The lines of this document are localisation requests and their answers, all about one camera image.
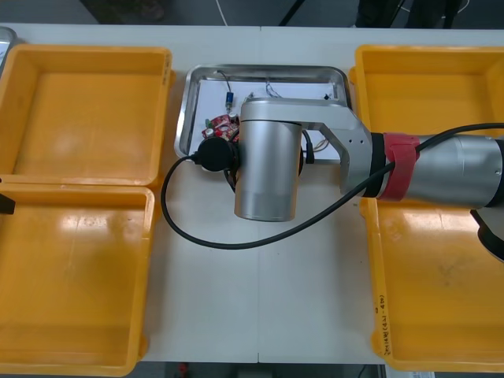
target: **yellow tray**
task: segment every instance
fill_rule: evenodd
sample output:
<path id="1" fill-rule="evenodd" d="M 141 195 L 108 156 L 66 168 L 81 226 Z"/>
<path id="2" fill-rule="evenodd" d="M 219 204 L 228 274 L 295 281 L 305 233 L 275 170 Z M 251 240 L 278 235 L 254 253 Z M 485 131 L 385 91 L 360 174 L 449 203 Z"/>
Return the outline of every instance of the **yellow tray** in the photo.
<path id="1" fill-rule="evenodd" d="M 503 48 L 361 46 L 356 62 L 358 115 L 372 132 L 504 121 Z M 504 264 L 469 211 L 375 199 L 361 211 L 375 352 L 401 370 L 503 372 Z"/>
<path id="2" fill-rule="evenodd" d="M 2 181 L 155 184 L 171 62 L 156 47 L 14 47 L 0 81 Z"/>
<path id="3" fill-rule="evenodd" d="M 145 351 L 154 195 L 0 184 L 0 373 L 123 376 Z"/>

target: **robotic arm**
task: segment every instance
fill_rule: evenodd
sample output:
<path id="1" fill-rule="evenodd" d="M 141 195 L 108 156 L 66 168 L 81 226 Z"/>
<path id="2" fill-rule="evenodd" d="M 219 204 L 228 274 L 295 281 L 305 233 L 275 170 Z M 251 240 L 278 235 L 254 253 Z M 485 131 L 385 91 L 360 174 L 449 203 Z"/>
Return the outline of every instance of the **robotic arm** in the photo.
<path id="1" fill-rule="evenodd" d="M 215 249 L 256 248 L 307 229 L 356 195 L 411 198 L 472 209 L 480 241 L 504 262 L 504 140 L 458 135 L 503 128 L 502 124 L 462 126 L 421 137 L 371 133 L 337 102 L 293 98 L 249 99 L 242 105 L 240 119 L 239 150 L 232 142 L 234 136 L 231 142 L 205 139 L 195 154 L 179 159 L 165 177 L 161 210 L 170 227 L 185 239 Z M 337 202 L 285 232 L 246 243 L 198 239 L 175 224 L 166 205 L 166 190 L 176 168 L 186 160 L 213 172 L 237 172 L 237 216 L 253 221 L 292 219 L 303 129 L 320 130 L 339 153 L 343 196 Z"/>
<path id="2" fill-rule="evenodd" d="M 350 109 L 336 102 L 254 98 L 243 104 L 241 159 L 235 214 L 255 221 L 289 221 L 295 215 L 302 129 L 320 130 L 341 157 L 346 194 L 389 160 L 383 134 L 371 133 Z M 418 137 L 425 142 L 429 137 Z M 454 135 L 423 150 L 403 198 L 472 209 L 480 241 L 504 261 L 504 140 Z M 390 173 L 361 191 L 382 198 Z"/>

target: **white table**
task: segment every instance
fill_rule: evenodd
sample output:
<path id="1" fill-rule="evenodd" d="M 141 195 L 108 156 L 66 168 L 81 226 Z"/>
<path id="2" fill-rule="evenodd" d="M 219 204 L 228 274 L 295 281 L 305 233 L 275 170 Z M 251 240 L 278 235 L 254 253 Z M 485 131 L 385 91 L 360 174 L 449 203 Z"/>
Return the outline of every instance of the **white table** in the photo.
<path id="1" fill-rule="evenodd" d="M 226 28 L 7 24 L 30 43 L 166 46 L 177 81 L 172 90 L 164 168 L 183 82 L 200 64 L 331 65 L 347 71 L 366 43 L 503 45 L 504 31 L 327 28 Z M 225 49 L 233 51 L 223 58 Z M 339 197 L 334 167 L 303 169 L 294 221 L 263 224 L 233 214 L 221 175 L 184 164 L 169 207 L 193 235 L 218 242 L 264 238 L 318 213 Z M 372 296 L 365 224 L 352 201 L 282 242 L 244 251 L 211 250 L 155 230 L 145 333 L 148 361 L 373 364 Z M 230 235 L 217 236 L 222 228 Z"/>

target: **silver cylindrical joint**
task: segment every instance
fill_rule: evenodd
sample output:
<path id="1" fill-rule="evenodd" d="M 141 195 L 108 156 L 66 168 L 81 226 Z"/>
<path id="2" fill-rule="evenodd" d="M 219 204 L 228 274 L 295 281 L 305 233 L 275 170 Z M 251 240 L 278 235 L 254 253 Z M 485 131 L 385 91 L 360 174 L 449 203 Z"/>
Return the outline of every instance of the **silver cylindrical joint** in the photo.
<path id="1" fill-rule="evenodd" d="M 502 153 L 494 139 L 459 135 L 420 152 L 406 198 L 479 209 L 495 196 L 501 175 Z"/>
<path id="2" fill-rule="evenodd" d="M 235 214 L 252 221 L 284 222 L 295 216 L 302 127 L 248 120 L 239 127 Z"/>

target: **red velcro strap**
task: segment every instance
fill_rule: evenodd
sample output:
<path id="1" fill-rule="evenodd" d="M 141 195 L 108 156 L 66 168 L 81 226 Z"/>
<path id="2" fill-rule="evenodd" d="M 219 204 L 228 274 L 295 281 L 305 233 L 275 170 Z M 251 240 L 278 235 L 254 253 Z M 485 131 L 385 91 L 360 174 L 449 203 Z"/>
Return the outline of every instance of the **red velcro strap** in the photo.
<path id="1" fill-rule="evenodd" d="M 379 199 L 401 201 L 410 187 L 413 169 L 420 156 L 415 147 L 420 144 L 417 136 L 406 134 L 384 134 L 385 156 L 389 161 L 395 161 L 395 167 L 390 173 L 387 186 Z"/>

